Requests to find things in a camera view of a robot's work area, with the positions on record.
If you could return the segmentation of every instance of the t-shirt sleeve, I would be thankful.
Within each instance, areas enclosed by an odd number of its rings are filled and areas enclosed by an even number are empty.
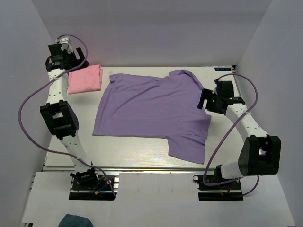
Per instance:
[[[180,134],[167,138],[169,155],[188,162],[203,164],[205,153],[205,138],[201,136]]]

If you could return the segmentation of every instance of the purple t-shirt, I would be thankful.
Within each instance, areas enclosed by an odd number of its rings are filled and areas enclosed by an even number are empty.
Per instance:
[[[202,164],[211,119],[197,109],[202,89],[187,70],[164,78],[111,75],[93,135],[166,138],[170,156]]]

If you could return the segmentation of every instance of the white table surface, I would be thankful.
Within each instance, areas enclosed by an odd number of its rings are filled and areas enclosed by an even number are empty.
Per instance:
[[[173,167],[173,168],[204,168],[232,123],[224,115],[217,113],[212,116],[205,146],[205,163],[196,164],[168,156],[166,139],[137,138],[137,137],[95,137],[92,136],[97,109],[104,90],[109,85],[109,76],[116,73],[135,74],[143,76],[165,77],[170,71],[186,69],[193,72],[202,85],[207,89],[214,89],[214,80],[224,73],[215,71],[213,67],[121,67],[103,68],[101,91],[68,95],[67,101],[76,113],[79,123],[79,138],[85,152],[94,165],[102,167]],[[234,83],[235,96],[238,96],[233,76],[224,80]],[[234,130],[220,148],[211,167],[229,163],[238,159],[243,146],[239,133]],[[66,152],[63,144],[53,136],[49,149]],[[48,153],[45,160],[46,167],[73,166],[69,157]]]
[[[276,175],[262,176],[256,190],[243,201],[201,202],[192,175],[120,174],[114,201],[70,201],[69,173],[37,173],[22,222],[34,223],[34,227],[55,227],[68,213],[88,218],[95,227],[294,225]],[[243,178],[243,192],[255,182],[255,176]]]

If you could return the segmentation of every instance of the cable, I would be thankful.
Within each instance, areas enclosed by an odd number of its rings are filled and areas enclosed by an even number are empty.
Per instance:
[[[253,188],[250,191],[248,191],[248,192],[246,192],[242,195],[230,195],[229,197],[243,197],[243,196],[246,196],[246,195],[250,194],[252,191],[254,191],[256,189],[257,185],[259,184],[259,180],[260,180],[260,177],[257,176],[257,182],[256,182],[255,186],[253,186]]]
[[[255,93],[256,93],[256,99],[255,99],[255,102],[251,105],[250,108],[247,109],[247,111],[245,111],[235,122],[234,124],[231,126],[231,128],[227,131],[227,133],[223,136],[222,140],[219,142],[218,146],[216,147],[216,149],[214,150],[213,154],[211,155],[211,157],[209,158],[209,161],[206,165],[206,168],[205,168],[205,171],[204,171],[204,175],[203,175],[203,184],[205,184],[206,186],[216,186],[216,185],[221,185],[221,184],[226,184],[226,183],[231,183],[231,182],[234,182],[234,181],[237,181],[239,180],[239,178],[237,179],[231,179],[231,180],[227,180],[227,181],[223,181],[223,182],[218,182],[218,183],[207,183],[206,182],[206,175],[207,175],[207,171],[209,170],[209,166],[212,162],[212,160],[214,159],[214,156],[217,154],[219,148],[221,147],[221,145],[223,144],[223,142],[226,140],[226,138],[228,137],[228,135],[231,133],[231,131],[236,127],[236,125],[239,123],[239,121],[242,120],[242,118],[252,110],[252,108],[255,107],[255,105],[257,104],[257,101],[258,101],[258,91],[257,91],[257,88],[256,86],[254,85],[254,83],[249,79],[247,78],[246,76],[243,76],[243,75],[240,75],[240,74],[237,74],[237,73],[227,73],[227,74],[224,74],[223,76],[220,76],[217,80],[223,78],[223,77],[226,77],[226,76],[229,76],[229,75],[235,75],[235,76],[238,76],[238,77],[242,77],[246,80],[249,81],[249,83],[253,86],[254,90],[255,90]]]
[[[37,142],[28,134],[28,132],[26,131],[26,129],[24,128],[24,125],[23,125],[23,123],[22,123],[22,118],[21,118],[22,109],[23,109],[25,103],[26,103],[31,97],[33,97],[35,94],[37,94],[38,92],[40,92],[41,90],[43,90],[44,88],[46,88],[47,86],[49,86],[50,84],[52,84],[56,79],[60,78],[60,77],[63,76],[65,73],[69,73],[69,72],[71,72],[71,71],[74,71],[74,70],[80,68],[80,67],[85,63],[85,61],[86,61],[86,59],[87,59],[87,56],[88,56],[89,52],[88,52],[87,46],[85,45],[85,43],[84,43],[82,40],[80,40],[79,38],[77,38],[77,37],[74,36],[74,35],[64,34],[64,35],[59,36],[59,37],[57,38],[56,41],[58,41],[58,40],[59,40],[60,38],[62,38],[63,36],[70,36],[70,37],[74,37],[74,38],[78,39],[78,40],[83,44],[83,46],[84,46],[84,48],[85,48],[85,51],[86,51],[85,58],[84,58],[83,61],[80,63],[80,65],[75,66],[75,67],[73,67],[73,68],[71,68],[71,69],[69,69],[69,70],[66,70],[66,71],[60,73],[60,74],[59,74],[58,76],[56,76],[54,79],[50,80],[50,81],[47,82],[45,85],[43,85],[42,87],[40,87],[37,91],[34,91],[32,94],[30,94],[30,95],[22,102],[22,104],[20,105],[20,108],[19,108],[19,110],[18,110],[18,121],[19,121],[19,125],[20,125],[20,127],[21,127],[21,130],[22,130],[22,131],[24,132],[24,134],[26,135],[26,137],[27,137],[33,144],[35,144],[37,147],[39,147],[40,149],[42,149],[42,150],[44,150],[44,151],[47,151],[47,152],[50,152],[50,153],[61,154],[61,155],[68,155],[68,156],[70,156],[70,157],[72,157],[72,158],[74,158],[74,159],[77,159],[79,162],[81,162],[83,165],[85,165],[85,166],[87,166],[87,167],[89,167],[89,168],[95,168],[95,169],[100,170],[100,171],[103,173],[103,175],[104,175],[104,177],[106,178],[106,180],[109,181],[109,178],[107,177],[106,173],[102,170],[102,168],[101,168],[100,166],[89,165],[89,164],[85,163],[84,161],[82,161],[81,159],[78,159],[78,157],[76,157],[75,155],[72,155],[72,154],[69,154],[69,153],[60,152],[60,151],[50,150],[50,149],[45,148],[45,147],[43,147],[42,145],[38,144],[38,143],[37,143]],[[116,194],[115,194],[114,189],[113,189],[113,187],[112,187],[111,184],[109,184],[109,187],[110,187],[110,189],[111,189],[111,191],[112,191],[114,197],[116,197]]]

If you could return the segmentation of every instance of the blue cloth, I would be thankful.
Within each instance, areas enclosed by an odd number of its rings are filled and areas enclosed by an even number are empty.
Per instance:
[[[94,227],[90,220],[77,215],[67,214],[58,227]]]

